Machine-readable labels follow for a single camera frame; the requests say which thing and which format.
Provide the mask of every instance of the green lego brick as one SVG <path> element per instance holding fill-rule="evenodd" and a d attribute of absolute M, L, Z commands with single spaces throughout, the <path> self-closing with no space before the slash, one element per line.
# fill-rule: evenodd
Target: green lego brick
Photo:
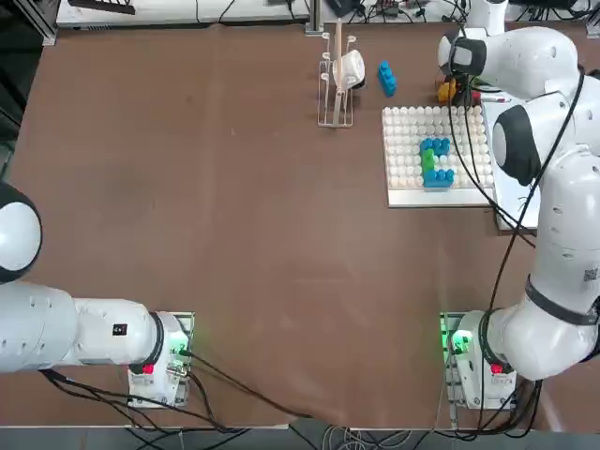
<path fill-rule="evenodd" d="M 427 171 L 432 171 L 434 169 L 433 149 L 432 148 L 428 148 L 421 155 L 421 168 L 423 169 L 423 173 L 425 173 Z"/>

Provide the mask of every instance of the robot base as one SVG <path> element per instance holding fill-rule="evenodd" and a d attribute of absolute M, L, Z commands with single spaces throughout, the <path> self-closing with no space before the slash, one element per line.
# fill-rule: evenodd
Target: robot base
<path fill-rule="evenodd" d="M 446 385 L 448 398 L 452 405 L 467 408 L 481 408 L 481 364 L 482 354 L 478 329 L 482 311 L 471 311 L 466 314 L 443 313 L 440 315 L 442 325 L 442 343 L 444 361 L 446 362 Z M 515 390 L 517 374 L 492 373 L 492 367 L 484 361 L 485 389 L 484 409 L 498 410 L 504 401 Z M 508 402 L 504 408 L 513 408 Z"/>
<path fill-rule="evenodd" d="M 143 373 L 127 370 L 129 393 L 180 408 L 188 404 L 187 374 L 191 362 L 177 351 L 191 351 L 194 313 L 159 312 L 158 316 L 165 331 L 162 351 L 158 361 L 151 368 L 145 367 Z M 139 399 L 132 399 L 129 404 L 136 408 L 160 408 L 155 403 Z"/>

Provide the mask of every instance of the table surface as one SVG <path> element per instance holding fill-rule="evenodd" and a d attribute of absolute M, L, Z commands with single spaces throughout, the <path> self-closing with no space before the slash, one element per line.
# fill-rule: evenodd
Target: table surface
<path fill-rule="evenodd" d="M 433 427 L 438 314 L 487 306 L 507 244 L 489 210 L 386 206 L 382 107 L 434 101 L 446 29 L 352 28 L 367 86 L 343 130 L 316 125 L 323 41 L 300 26 L 62 33 L 42 54 L 10 176 L 44 224 L 27 279 L 195 311 L 196 352 L 295 410 Z M 582 64 L 600 63 L 581 24 L 562 29 Z M 383 59 L 399 81 L 391 99 L 376 81 Z M 532 261 L 518 243 L 499 306 L 520 298 Z M 63 371 L 127 391 L 121 367 Z M 599 431 L 599 373 L 595 361 L 547 380 L 536 426 Z M 292 420 L 201 375 L 223 422 Z M 0 392 L 2 425 L 125 423 L 35 372 L 3 375 Z M 203 410 L 195 394 L 189 408 Z M 445 400 L 437 426 L 448 426 Z"/>

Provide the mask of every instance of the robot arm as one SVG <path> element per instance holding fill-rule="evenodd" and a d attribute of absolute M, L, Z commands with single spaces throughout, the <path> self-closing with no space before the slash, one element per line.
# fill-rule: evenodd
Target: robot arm
<path fill-rule="evenodd" d="M 497 5 L 473 1 L 473 9 L 484 11 L 500 11 Z M 447 74 L 468 74 L 526 100 L 499 116 L 492 150 L 500 167 L 527 186 L 540 176 L 574 101 L 577 49 L 567 36 L 546 28 L 499 33 L 503 11 L 500 18 L 478 13 L 473 21 L 466 36 L 442 38 L 438 62 Z M 461 320 L 459 334 L 472 337 L 472 346 L 457 356 L 470 407 L 479 408 L 481 373 L 486 377 L 484 405 L 493 408 L 512 392 L 514 385 L 508 391 L 499 386 L 510 382 L 509 376 L 514 381 L 513 370 L 529 380 L 542 380 L 570 368 L 597 347 L 599 99 L 600 81 L 585 77 L 573 116 L 540 180 L 536 254 L 520 302 L 491 314 L 471 311 Z"/>
<path fill-rule="evenodd" d="M 178 353 L 188 349 L 182 324 L 128 300 L 72 298 L 15 281 L 34 264 L 41 243 L 36 207 L 0 182 L 0 373 L 125 365 L 132 394 L 174 405 L 186 375 Z"/>

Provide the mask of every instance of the blue lego brick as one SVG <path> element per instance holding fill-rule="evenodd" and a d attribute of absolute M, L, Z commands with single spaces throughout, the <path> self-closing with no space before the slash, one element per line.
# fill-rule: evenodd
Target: blue lego brick
<path fill-rule="evenodd" d="M 427 171 L 423 174 L 425 188 L 450 188 L 454 183 L 454 171 Z"/>
<path fill-rule="evenodd" d="M 387 61 L 383 61 L 381 64 L 379 64 L 377 78 L 379 78 L 379 82 L 382 84 L 385 96 L 393 97 L 396 93 L 396 88 L 398 87 L 398 81 L 392 73 L 392 69 Z"/>
<path fill-rule="evenodd" d="M 419 150 L 420 150 L 419 153 L 423 154 L 423 152 L 425 152 L 429 148 L 433 148 L 433 140 L 430 138 L 426 138 L 423 141 L 421 141 L 421 144 L 419 145 Z"/>
<path fill-rule="evenodd" d="M 440 157 L 442 155 L 448 155 L 450 151 L 450 140 L 448 138 L 435 138 L 433 140 L 433 154 L 436 157 Z"/>
<path fill-rule="evenodd" d="M 433 149 L 433 154 L 436 157 L 440 157 L 442 155 L 448 155 L 450 152 L 450 140 L 447 138 L 426 138 L 421 141 L 419 146 L 420 153 L 425 152 L 428 148 Z"/>

